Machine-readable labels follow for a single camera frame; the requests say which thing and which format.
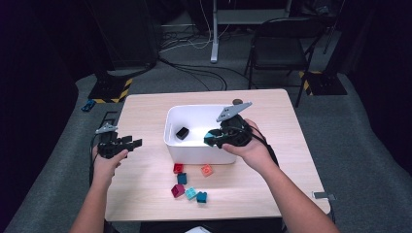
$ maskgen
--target cube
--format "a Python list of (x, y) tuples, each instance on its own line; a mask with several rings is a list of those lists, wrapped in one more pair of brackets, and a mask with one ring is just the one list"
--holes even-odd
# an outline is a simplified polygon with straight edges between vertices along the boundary
[(175, 166), (173, 167), (173, 173), (174, 174), (183, 173), (183, 164), (175, 163)]
[(185, 195), (187, 196), (187, 198), (189, 200), (191, 200), (197, 195), (197, 193), (196, 193), (196, 190), (194, 190), (193, 187), (190, 187), (185, 191)]
[(178, 184), (187, 184), (188, 179), (186, 173), (179, 173), (178, 174)]
[(185, 193), (185, 188), (182, 184), (176, 184), (172, 188), (172, 193), (175, 198), (182, 196)]
[(201, 170), (204, 177), (209, 177), (213, 173), (213, 169), (209, 164), (204, 165)]
[(196, 195), (196, 200), (198, 203), (206, 203), (207, 192), (199, 192)]

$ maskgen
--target person's left hand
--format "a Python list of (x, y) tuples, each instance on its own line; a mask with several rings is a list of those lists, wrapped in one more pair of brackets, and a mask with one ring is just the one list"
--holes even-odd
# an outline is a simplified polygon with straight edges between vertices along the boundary
[(104, 158), (97, 154), (97, 147), (93, 148), (94, 172), (92, 185), (98, 185), (103, 188), (109, 188), (112, 183), (112, 177), (116, 168), (121, 165), (121, 161), (127, 157), (128, 150), (122, 150), (110, 159)]

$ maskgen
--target chair leg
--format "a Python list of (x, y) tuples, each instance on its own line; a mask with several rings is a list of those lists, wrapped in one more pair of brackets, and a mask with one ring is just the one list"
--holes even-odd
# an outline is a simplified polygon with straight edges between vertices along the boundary
[(305, 85), (305, 82), (306, 82), (306, 77), (305, 75), (303, 75), (302, 83), (300, 84), (299, 94), (297, 94), (296, 103), (294, 104), (296, 108), (299, 107), (300, 97), (302, 96), (303, 86)]
[(250, 68), (249, 68), (249, 84), (248, 84), (248, 89), (251, 89), (251, 88), (252, 88), (252, 73), (253, 73), (253, 70), (254, 70), (254, 67), (252, 66), (252, 63), (251, 63), (251, 66), (250, 66)]

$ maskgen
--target white plastic bin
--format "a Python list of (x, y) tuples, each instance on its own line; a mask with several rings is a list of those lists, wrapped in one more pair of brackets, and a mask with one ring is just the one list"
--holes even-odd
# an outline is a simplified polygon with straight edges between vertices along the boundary
[[(203, 140), (211, 129), (220, 128), (217, 117), (227, 105), (184, 105), (171, 108), (164, 127), (164, 142), (175, 163), (183, 164), (228, 164), (236, 155), (210, 147)], [(185, 127), (189, 130), (184, 140), (176, 133)]]

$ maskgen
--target black backdrop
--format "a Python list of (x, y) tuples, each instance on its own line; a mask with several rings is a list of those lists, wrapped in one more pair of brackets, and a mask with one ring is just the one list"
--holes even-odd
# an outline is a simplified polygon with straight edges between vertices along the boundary
[(27, 1), (0, 3), (0, 232), (52, 154), (76, 104), (67, 64)]
[(349, 78), (371, 127), (412, 175), (412, 16), (407, 0), (377, 1), (359, 62)]

